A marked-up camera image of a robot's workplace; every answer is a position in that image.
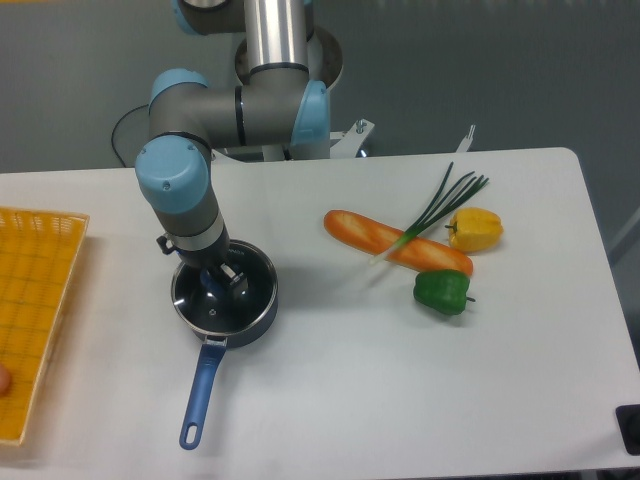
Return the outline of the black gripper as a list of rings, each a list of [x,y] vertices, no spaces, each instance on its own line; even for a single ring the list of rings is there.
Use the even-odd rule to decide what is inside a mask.
[[[176,253],[187,266],[206,269],[205,287],[213,295],[229,293],[232,299],[239,299],[246,293],[246,274],[239,266],[226,264],[230,248],[227,233],[221,233],[215,240],[202,235],[184,237],[164,233],[156,243],[163,254]],[[221,265],[222,271],[216,269]]]

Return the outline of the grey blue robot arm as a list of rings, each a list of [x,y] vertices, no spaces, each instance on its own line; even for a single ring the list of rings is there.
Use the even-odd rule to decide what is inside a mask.
[[[228,258],[229,236],[211,184],[214,149],[279,145],[305,158],[330,153],[329,93],[310,74],[310,1],[175,1],[195,35],[244,32],[249,80],[215,90],[199,73],[160,74],[150,95],[149,136],[135,162],[140,190],[165,233],[158,243],[212,291],[239,294],[245,273]]]

